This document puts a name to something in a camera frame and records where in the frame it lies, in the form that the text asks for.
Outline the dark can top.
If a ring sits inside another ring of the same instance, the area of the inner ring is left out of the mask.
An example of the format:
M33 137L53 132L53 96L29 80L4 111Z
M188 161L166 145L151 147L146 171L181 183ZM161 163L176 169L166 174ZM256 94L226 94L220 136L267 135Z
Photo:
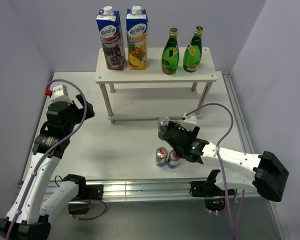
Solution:
M170 119L166 116L161 117L158 120L158 132L157 135L159 139L163 140L164 139L164 134L166 133L168 129Z

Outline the green glass bottle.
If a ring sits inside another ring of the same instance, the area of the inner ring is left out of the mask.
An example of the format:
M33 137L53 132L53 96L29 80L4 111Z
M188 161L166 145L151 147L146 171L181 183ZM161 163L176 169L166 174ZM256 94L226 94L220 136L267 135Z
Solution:
M186 47L183 56L183 69L186 72L193 73L198 69L198 66L202 58L202 34L204 28L202 26L196 26L194 35Z
M170 28L169 38L161 56L161 69L167 75L175 74L179 64L179 47L177 41L178 29Z

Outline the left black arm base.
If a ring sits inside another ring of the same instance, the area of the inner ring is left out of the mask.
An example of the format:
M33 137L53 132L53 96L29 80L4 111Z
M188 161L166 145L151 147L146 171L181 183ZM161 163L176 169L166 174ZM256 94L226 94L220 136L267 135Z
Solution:
M92 208L91 200L102 200L103 184L88 184L83 195L73 198L68 204L68 213L71 215L85 215Z

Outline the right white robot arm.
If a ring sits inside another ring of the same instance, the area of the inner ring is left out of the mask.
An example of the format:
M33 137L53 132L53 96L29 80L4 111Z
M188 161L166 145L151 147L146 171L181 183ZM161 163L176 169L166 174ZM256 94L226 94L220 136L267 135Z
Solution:
M199 139L199 130L170 120L163 135L179 158L213 167L206 180L191 184L193 197L232 196L235 190L246 190L273 202L282 200L289 171L272 152L252 154L217 147Z

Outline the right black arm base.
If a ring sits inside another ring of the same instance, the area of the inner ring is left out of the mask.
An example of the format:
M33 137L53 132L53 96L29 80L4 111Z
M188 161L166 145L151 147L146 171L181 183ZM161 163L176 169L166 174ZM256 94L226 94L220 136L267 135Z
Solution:
M190 182L189 194L194 198L203 198L204 206L209 214L218 215L226 211L226 193L216 185L221 170L214 169L206 180Z

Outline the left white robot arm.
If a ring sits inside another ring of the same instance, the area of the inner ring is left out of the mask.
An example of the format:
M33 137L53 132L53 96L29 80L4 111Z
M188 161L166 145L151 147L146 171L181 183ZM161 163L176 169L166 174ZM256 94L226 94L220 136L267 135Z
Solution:
M85 120L95 115L93 106L82 94L76 98L82 108L67 95L50 98L47 120L34 140L25 180L6 217L0 218L0 236L6 240L46 240L60 211L72 199L81 200L88 193L85 177L68 174L52 196L43 200L70 138Z

